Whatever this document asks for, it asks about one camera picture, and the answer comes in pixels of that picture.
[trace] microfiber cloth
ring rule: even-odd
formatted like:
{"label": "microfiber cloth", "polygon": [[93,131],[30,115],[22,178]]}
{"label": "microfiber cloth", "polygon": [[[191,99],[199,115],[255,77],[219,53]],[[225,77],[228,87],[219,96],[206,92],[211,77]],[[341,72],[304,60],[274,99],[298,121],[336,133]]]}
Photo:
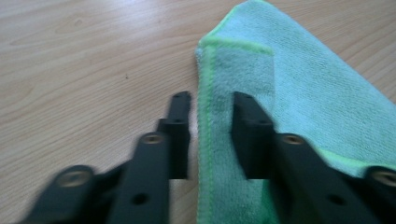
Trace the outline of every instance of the microfiber cloth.
{"label": "microfiber cloth", "polygon": [[306,138],[331,167],[396,169],[396,106],[269,3],[235,7],[196,49],[198,223],[277,223],[267,181],[246,180],[230,136],[233,92],[253,95],[279,133]]}

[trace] green microfiber cloth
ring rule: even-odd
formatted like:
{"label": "green microfiber cloth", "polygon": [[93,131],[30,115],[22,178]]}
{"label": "green microfiber cloth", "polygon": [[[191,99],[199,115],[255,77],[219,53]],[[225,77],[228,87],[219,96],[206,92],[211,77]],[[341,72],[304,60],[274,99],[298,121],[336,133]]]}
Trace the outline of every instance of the green microfiber cloth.
{"label": "green microfiber cloth", "polygon": [[246,180],[230,137],[233,92],[253,95],[279,133],[297,133],[330,166],[396,169],[396,106],[272,5],[235,7],[196,50],[200,83],[198,223],[277,223],[263,180]]}

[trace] black plastic bracket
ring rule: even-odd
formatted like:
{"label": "black plastic bracket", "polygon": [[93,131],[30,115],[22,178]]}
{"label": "black plastic bracket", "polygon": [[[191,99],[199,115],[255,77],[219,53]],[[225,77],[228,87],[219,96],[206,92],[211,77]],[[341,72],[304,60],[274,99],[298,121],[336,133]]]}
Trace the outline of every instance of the black plastic bracket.
{"label": "black plastic bracket", "polygon": [[188,176],[191,96],[172,97],[157,131],[141,136],[133,157],[104,174],[77,165],[57,174],[21,224],[166,224],[169,179]]}
{"label": "black plastic bracket", "polygon": [[252,96],[233,97],[236,156],[247,178],[270,180],[282,223],[396,223],[395,171],[372,167],[363,179],[338,172],[301,136],[276,133]]}

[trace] wooden table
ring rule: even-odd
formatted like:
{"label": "wooden table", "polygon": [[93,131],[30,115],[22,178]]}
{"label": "wooden table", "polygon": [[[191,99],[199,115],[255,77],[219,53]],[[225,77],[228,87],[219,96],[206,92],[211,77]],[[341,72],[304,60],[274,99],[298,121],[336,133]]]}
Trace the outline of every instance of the wooden table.
{"label": "wooden table", "polygon": [[[66,166],[127,160],[173,93],[196,102],[194,48],[239,2],[1,1],[0,222]],[[270,2],[396,102],[396,1]],[[172,181],[171,223],[195,223],[195,117],[194,105],[191,180]]]}

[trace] table surface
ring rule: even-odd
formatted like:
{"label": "table surface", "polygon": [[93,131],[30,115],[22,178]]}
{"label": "table surface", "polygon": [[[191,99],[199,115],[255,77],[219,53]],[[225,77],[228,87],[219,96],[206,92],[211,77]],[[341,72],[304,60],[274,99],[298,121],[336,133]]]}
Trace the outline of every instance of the table surface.
{"label": "table surface", "polygon": [[[64,167],[98,172],[190,91],[191,180],[171,181],[171,223],[195,223],[194,48],[241,1],[1,1],[0,222],[13,223]],[[396,102],[396,1],[274,0]]]}

